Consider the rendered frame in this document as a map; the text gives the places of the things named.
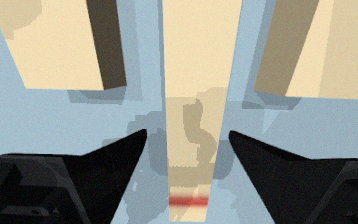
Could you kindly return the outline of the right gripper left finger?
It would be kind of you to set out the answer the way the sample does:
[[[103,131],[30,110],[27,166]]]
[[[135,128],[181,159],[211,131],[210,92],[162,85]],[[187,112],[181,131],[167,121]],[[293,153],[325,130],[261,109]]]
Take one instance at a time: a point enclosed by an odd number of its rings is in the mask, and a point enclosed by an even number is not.
[[[16,164],[20,185],[66,188],[84,224],[111,224],[146,140],[141,129],[84,156],[7,153],[0,163]]]

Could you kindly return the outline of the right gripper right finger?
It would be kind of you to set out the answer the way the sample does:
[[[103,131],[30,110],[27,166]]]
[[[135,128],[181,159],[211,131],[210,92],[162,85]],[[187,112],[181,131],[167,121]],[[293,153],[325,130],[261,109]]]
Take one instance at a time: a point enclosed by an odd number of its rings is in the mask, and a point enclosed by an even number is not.
[[[309,159],[234,130],[230,144],[275,224],[312,224],[358,158]]]

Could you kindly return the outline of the tan rectangular block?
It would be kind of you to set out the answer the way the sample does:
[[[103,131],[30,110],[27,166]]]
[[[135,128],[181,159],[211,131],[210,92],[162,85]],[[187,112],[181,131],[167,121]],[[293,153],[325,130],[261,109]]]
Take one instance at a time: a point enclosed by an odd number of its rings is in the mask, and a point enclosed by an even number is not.
[[[26,88],[127,86],[116,0],[0,0],[0,29]]]
[[[358,99],[358,0],[276,0],[253,90]]]

